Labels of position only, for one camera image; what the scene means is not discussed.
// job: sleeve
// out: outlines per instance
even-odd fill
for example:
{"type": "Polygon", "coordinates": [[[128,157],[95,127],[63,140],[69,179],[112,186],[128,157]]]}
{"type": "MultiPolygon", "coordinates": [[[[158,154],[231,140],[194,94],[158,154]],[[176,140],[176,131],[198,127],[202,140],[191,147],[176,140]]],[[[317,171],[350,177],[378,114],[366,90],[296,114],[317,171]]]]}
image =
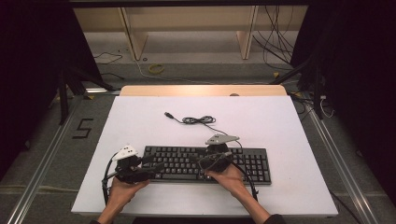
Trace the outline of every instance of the sleeve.
{"type": "Polygon", "coordinates": [[[268,217],[263,224],[286,224],[286,221],[280,214],[274,214],[268,217]]]}

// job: person's right hand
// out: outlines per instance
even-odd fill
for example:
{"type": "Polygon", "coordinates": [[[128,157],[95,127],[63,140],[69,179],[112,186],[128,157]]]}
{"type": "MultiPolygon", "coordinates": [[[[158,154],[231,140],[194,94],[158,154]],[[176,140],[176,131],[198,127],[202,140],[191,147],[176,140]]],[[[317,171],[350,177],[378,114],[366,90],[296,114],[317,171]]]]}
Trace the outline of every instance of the person's right hand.
{"type": "Polygon", "coordinates": [[[222,173],[214,171],[205,171],[205,173],[215,178],[219,184],[230,191],[235,198],[241,197],[246,193],[249,194],[242,181],[241,172],[233,164],[230,164],[222,173]]]}

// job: wire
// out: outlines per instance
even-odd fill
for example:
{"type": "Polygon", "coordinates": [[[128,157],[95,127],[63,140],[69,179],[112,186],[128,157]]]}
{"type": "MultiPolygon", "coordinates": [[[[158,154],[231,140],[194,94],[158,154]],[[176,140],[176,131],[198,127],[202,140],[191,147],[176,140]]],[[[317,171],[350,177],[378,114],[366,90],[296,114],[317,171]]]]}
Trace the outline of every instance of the wire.
{"type": "Polygon", "coordinates": [[[117,155],[118,152],[114,153],[114,155],[111,157],[110,161],[107,164],[106,167],[106,171],[105,171],[105,177],[102,180],[102,191],[103,191],[103,196],[105,198],[105,204],[107,204],[108,201],[108,187],[107,187],[107,182],[108,179],[111,178],[112,176],[114,176],[114,174],[112,175],[107,175],[108,174],[108,170],[110,169],[110,165],[111,162],[113,162],[113,158],[117,155]]]}
{"type": "Polygon", "coordinates": [[[220,160],[220,159],[222,159],[222,157],[221,156],[223,156],[224,155],[224,153],[215,153],[215,154],[210,154],[210,155],[207,155],[207,156],[205,156],[205,157],[202,157],[200,160],[198,160],[198,165],[199,165],[199,167],[201,168],[201,170],[209,170],[210,168],[212,168],[216,163],[218,163],[218,161],[220,160]],[[212,164],[210,164],[208,167],[202,167],[202,164],[201,164],[201,162],[203,161],[203,160],[205,160],[205,159],[210,159],[210,158],[212,158],[212,157],[214,157],[214,156],[218,156],[217,158],[216,158],[216,160],[212,163],[212,164]]]}
{"type": "Polygon", "coordinates": [[[228,159],[227,157],[226,157],[226,160],[229,161],[234,167],[238,168],[238,170],[239,170],[240,172],[242,172],[242,174],[245,175],[245,177],[247,178],[247,182],[249,183],[250,188],[251,188],[251,195],[252,195],[253,198],[258,202],[259,199],[257,198],[257,194],[258,194],[259,192],[256,190],[253,181],[251,181],[250,175],[248,175],[238,164],[236,164],[236,163],[233,162],[232,160],[228,159]]]}
{"type": "Polygon", "coordinates": [[[266,39],[263,35],[262,35],[262,33],[260,32],[260,31],[257,31],[257,33],[259,33],[259,35],[262,37],[262,39],[263,40],[265,40],[265,44],[269,44],[269,45],[271,45],[271,48],[274,48],[274,49],[277,49],[277,50],[284,50],[284,51],[286,51],[286,52],[289,52],[289,53],[292,53],[292,51],[289,51],[288,49],[282,49],[282,48],[280,48],[280,47],[278,47],[278,46],[275,46],[274,44],[271,44],[269,41],[268,41],[268,39],[266,39]]]}
{"type": "Polygon", "coordinates": [[[279,39],[280,39],[282,42],[285,41],[291,48],[294,48],[294,46],[291,45],[291,44],[289,43],[289,41],[285,38],[285,36],[283,36],[283,35],[279,32],[279,26],[278,26],[278,22],[277,22],[277,18],[278,18],[278,16],[279,16],[279,6],[276,6],[276,23],[273,23],[273,20],[272,20],[271,16],[270,16],[269,13],[268,13],[267,7],[265,7],[265,11],[267,12],[268,18],[270,19],[272,25],[275,27],[275,24],[276,24],[276,28],[277,28],[277,29],[276,29],[276,33],[278,34],[278,37],[280,37],[279,39]]]}
{"type": "Polygon", "coordinates": [[[355,214],[352,212],[352,210],[350,210],[350,208],[340,198],[338,198],[331,190],[329,190],[329,192],[341,205],[343,205],[345,207],[345,209],[348,211],[348,213],[350,215],[352,215],[353,218],[355,218],[356,222],[358,224],[361,224],[361,222],[359,221],[358,217],[355,216],[355,214]]]}
{"type": "Polygon", "coordinates": [[[294,101],[294,102],[300,103],[303,106],[303,111],[301,111],[301,112],[297,111],[297,114],[303,114],[306,111],[304,103],[300,102],[300,101],[294,101]]]}
{"type": "MultiPolygon", "coordinates": [[[[279,6],[276,6],[276,22],[275,22],[275,25],[276,25],[276,33],[277,33],[277,37],[278,37],[277,42],[278,42],[278,45],[279,45],[280,47],[282,47],[282,45],[283,45],[283,47],[286,49],[287,47],[286,47],[285,43],[283,42],[283,39],[280,38],[281,36],[282,36],[283,38],[285,38],[285,37],[279,32],[279,23],[277,22],[277,20],[278,20],[278,18],[279,18],[279,11],[280,11],[280,7],[279,7],[279,6]]],[[[286,59],[287,57],[286,57],[286,55],[285,55],[285,51],[282,50],[281,52],[282,52],[283,56],[284,56],[285,59],[286,59]]]]}
{"type": "MultiPolygon", "coordinates": [[[[225,134],[225,135],[228,135],[228,134],[225,133],[225,132],[222,132],[222,131],[220,131],[220,130],[214,129],[214,128],[210,127],[209,125],[207,125],[207,124],[216,122],[216,119],[213,118],[213,117],[211,117],[211,116],[203,116],[203,117],[201,117],[200,119],[195,119],[195,118],[184,118],[182,121],[180,121],[180,120],[176,119],[173,115],[169,114],[168,112],[165,112],[164,114],[165,114],[165,116],[168,117],[169,119],[175,119],[175,120],[176,120],[177,122],[179,122],[179,123],[184,123],[184,124],[197,124],[197,123],[199,123],[199,124],[205,125],[207,128],[209,128],[209,129],[211,129],[211,130],[213,130],[213,131],[216,131],[216,132],[219,132],[219,133],[223,133],[223,134],[225,134]]],[[[242,145],[241,145],[240,142],[238,142],[237,140],[235,140],[235,142],[242,148],[242,145]]]]}
{"type": "Polygon", "coordinates": [[[125,79],[125,77],[116,75],[116,74],[114,74],[114,73],[102,73],[101,75],[102,75],[102,76],[114,76],[114,77],[118,77],[119,79],[122,79],[122,80],[125,79]]]}
{"type": "Polygon", "coordinates": [[[119,59],[122,58],[122,55],[120,55],[120,54],[113,54],[113,53],[109,53],[109,52],[103,52],[103,53],[101,53],[101,54],[99,54],[99,55],[97,55],[97,56],[94,56],[93,58],[99,58],[99,57],[101,57],[101,56],[104,55],[104,54],[109,54],[109,55],[111,55],[111,56],[117,56],[118,58],[117,58],[117,59],[114,59],[114,60],[112,60],[112,61],[110,61],[110,62],[108,62],[108,63],[99,63],[99,64],[110,64],[110,63],[114,63],[115,61],[117,61],[117,60],[119,60],[119,59]]]}
{"type": "Polygon", "coordinates": [[[291,21],[293,20],[293,13],[294,13],[294,6],[291,6],[290,19],[289,19],[288,26],[286,27],[285,33],[289,30],[289,27],[290,27],[290,25],[291,25],[291,21]]]}
{"type": "Polygon", "coordinates": [[[312,110],[314,110],[314,108],[311,108],[308,112],[306,112],[306,114],[303,116],[302,119],[300,119],[300,121],[303,121],[303,120],[306,118],[306,116],[307,116],[309,113],[311,113],[312,110]]]}
{"type": "Polygon", "coordinates": [[[331,118],[332,115],[334,114],[334,111],[335,111],[335,110],[332,110],[332,113],[331,113],[330,115],[327,115],[327,112],[324,111],[324,109],[323,109],[323,105],[322,105],[323,101],[324,101],[324,99],[321,99],[321,101],[320,101],[320,108],[321,108],[321,110],[323,111],[323,114],[324,114],[327,118],[331,118]]]}
{"type": "Polygon", "coordinates": [[[277,55],[276,53],[274,53],[273,51],[271,51],[270,49],[268,49],[267,47],[265,47],[262,43],[259,42],[259,40],[256,39],[256,36],[253,36],[253,38],[257,41],[257,43],[259,43],[263,49],[266,49],[267,51],[269,51],[271,54],[273,54],[274,56],[276,56],[278,59],[280,59],[282,62],[290,64],[287,60],[281,58],[279,55],[277,55]]]}

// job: metal frame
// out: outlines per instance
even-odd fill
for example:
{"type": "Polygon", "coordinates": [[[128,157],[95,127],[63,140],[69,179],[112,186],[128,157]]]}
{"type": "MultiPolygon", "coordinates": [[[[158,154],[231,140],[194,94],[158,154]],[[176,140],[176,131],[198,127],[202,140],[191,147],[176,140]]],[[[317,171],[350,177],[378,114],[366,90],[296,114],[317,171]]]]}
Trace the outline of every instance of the metal frame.
{"type": "Polygon", "coordinates": [[[67,129],[73,119],[73,115],[78,108],[79,104],[82,101],[82,96],[77,96],[73,100],[71,104],[71,112],[70,115],[67,117],[63,125],[60,125],[55,136],[52,138],[49,147],[44,154],[43,159],[41,160],[40,164],[38,165],[37,169],[35,170],[35,174],[33,175],[32,179],[30,180],[29,184],[27,185],[25,191],[23,192],[22,196],[18,200],[17,204],[15,205],[14,209],[12,210],[11,215],[8,218],[8,224],[15,224],[15,223],[22,223],[24,217],[26,216],[30,205],[35,198],[35,194],[38,191],[41,183],[44,180],[44,177],[50,168],[50,165],[55,158],[56,153],[58,152],[59,146],[61,145],[62,141],[64,140],[64,135],[67,132],[67,129]]]}
{"type": "Polygon", "coordinates": [[[68,7],[214,7],[331,5],[331,0],[35,0],[39,5],[68,7]]]}
{"type": "MultiPolygon", "coordinates": [[[[305,98],[310,98],[309,94],[304,94],[305,98]]],[[[307,105],[307,111],[310,111],[312,108],[311,106],[307,105]]],[[[374,211],[369,204],[368,200],[366,199],[363,191],[359,187],[358,183],[356,182],[353,174],[350,172],[347,163],[345,162],[343,156],[341,155],[337,145],[332,140],[332,136],[330,135],[329,131],[323,119],[319,119],[317,114],[310,113],[310,117],[315,124],[315,127],[318,130],[320,138],[322,139],[327,151],[329,152],[330,158],[332,159],[332,163],[334,164],[338,174],[340,175],[346,190],[349,193],[352,202],[355,204],[356,209],[358,210],[359,214],[361,215],[361,219],[363,223],[371,224],[371,223],[379,223],[378,219],[376,218],[374,211]]]]}

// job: metal rail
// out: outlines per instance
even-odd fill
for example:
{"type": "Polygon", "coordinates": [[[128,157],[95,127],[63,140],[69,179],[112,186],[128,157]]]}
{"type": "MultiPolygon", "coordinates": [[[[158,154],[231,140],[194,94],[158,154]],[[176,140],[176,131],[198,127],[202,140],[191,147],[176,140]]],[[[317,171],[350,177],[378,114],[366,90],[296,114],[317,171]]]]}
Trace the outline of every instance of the metal rail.
{"type": "Polygon", "coordinates": [[[30,180],[28,186],[26,187],[24,193],[18,200],[17,204],[15,205],[14,209],[10,217],[8,218],[8,224],[14,223],[22,223],[23,219],[25,218],[30,205],[35,198],[35,194],[37,193],[38,188],[40,187],[43,179],[50,168],[50,165],[55,157],[60,144],[64,139],[64,134],[66,133],[71,120],[73,119],[73,115],[82,101],[82,96],[76,96],[70,106],[70,114],[68,118],[65,120],[63,125],[60,125],[55,136],[52,138],[49,147],[41,160],[40,164],[38,165],[37,169],[35,170],[35,174],[33,175],[32,179],[30,180]]]}
{"type": "Polygon", "coordinates": [[[353,174],[350,172],[349,168],[347,167],[347,163],[345,162],[343,156],[341,155],[340,151],[338,150],[337,145],[332,140],[332,136],[330,135],[326,125],[324,124],[323,120],[319,120],[317,114],[310,113],[310,117],[314,122],[318,133],[326,146],[327,151],[329,152],[330,157],[332,158],[332,162],[335,168],[338,171],[346,190],[349,193],[349,196],[352,199],[352,202],[355,204],[356,209],[358,210],[363,223],[372,224],[372,223],[379,223],[378,219],[376,218],[374,211],[367,201],[364,193],[362,192],[361,188],[359,187],[358,183],[356,182],[353,174]]]}

